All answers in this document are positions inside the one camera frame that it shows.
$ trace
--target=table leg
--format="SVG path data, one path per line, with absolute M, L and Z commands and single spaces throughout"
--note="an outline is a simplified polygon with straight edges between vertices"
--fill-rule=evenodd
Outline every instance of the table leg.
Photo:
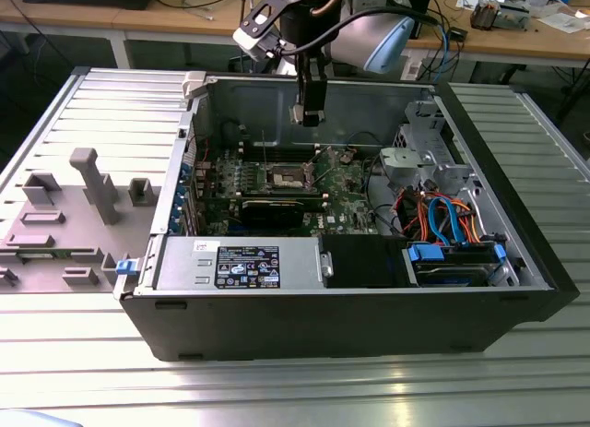
M 183 43 L 183 54 L 184 63 L 186 65 L 193 65 L 193 51 L 191 50 L 191 45 L 188 42 Z
M 114 55 L 114 61 L 117 67 L 120 69 L 133 68 L 129 41 L 125 38 L 124 34 L 120 31 L 115 31 L 109 41 L 111 42 L 112 54 Z

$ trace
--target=wooden table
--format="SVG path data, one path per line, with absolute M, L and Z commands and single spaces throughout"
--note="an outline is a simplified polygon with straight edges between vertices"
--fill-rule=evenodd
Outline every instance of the wooden table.
M 21 10 L 44 33 L 105 38 L 111 42 L 116 63 L 129 68 L 132 61 L 127 42 L 145 40 L 156 42 L 233 44 L 231 34 L 238 25 L 239 0 L 227 0 L 212 6 L 207 12 L 213 21 L 188 10 L 166 7 L 152 1 L 144 11 L 110 7 L 30 5 L 15 0 Z M 180 0 L 164 0 L 178 5 Z M 212 0 L 192 0 L 206 3 Z M 533 19 L 527 31 L 472 30 L 468 10 L 455 10 L 456 0 L 439 0 L 443 13 L 452 25 L 468 31 L 461 59 L 466 61 L 500 62 L 525 65 L 560 65 L 580 67 L 590 56 L 590 32 L 563 33 Z M 587 4 L 590 0 L 576 0 Z M 0 0 L 0 30 L 34 32 L 8 0 Z M 408 43 L 406 69 L 433 56 L 440 46 L 430 28 L 423 30 L 417 40 Z

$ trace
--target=blue latch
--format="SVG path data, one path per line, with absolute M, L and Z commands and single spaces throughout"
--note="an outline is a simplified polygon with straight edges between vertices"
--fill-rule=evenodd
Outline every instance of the blue latch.
M 117 275 L 139 275 L 140 270 L 139 258 L 117 261 L 117 266 L 114 269 Z
M 407 251 L 410 261 L 444 261 L 443 249 L 436 244 L 413 244 Z
M 496 252 L 496 255 L 500 258 L 501 261 L 506 259 L 506 251 L 504 250 L 504 247 L 501 244 L 494 245 L 494 252 Z

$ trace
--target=white label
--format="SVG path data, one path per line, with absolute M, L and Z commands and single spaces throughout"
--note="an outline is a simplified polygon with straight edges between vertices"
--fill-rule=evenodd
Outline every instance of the white label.
M 193 252 L 216 252 L 220 245 L 220 241 L 196 240 L 193 244 Z

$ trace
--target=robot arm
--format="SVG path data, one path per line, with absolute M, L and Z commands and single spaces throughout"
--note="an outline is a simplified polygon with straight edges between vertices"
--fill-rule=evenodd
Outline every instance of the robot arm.
M 374 15 L 383 18 L 369 17 Z M 333 42 L 336 54 L 332 56 L 382 73 L 404 48 L 413 26 L 411 18 L 438 24 L 432 17 L 401 6 L 374 7 L 349 16 L 342 0 L 262 0 L 243 19 L 233 39 L 254 60 L 292 57 L 298 95 L 290 111 L 291 120 L 303 126 L 317 126 L 324 120 L 327 90 L 324 46 Z M 280 31 L 275 27 L 278 19 Z M 343 37 L 340 47 L 339 41 L 335 42 L 339 32 Z M 375 42 L 375 38 L 382 37 L 383 41 Z

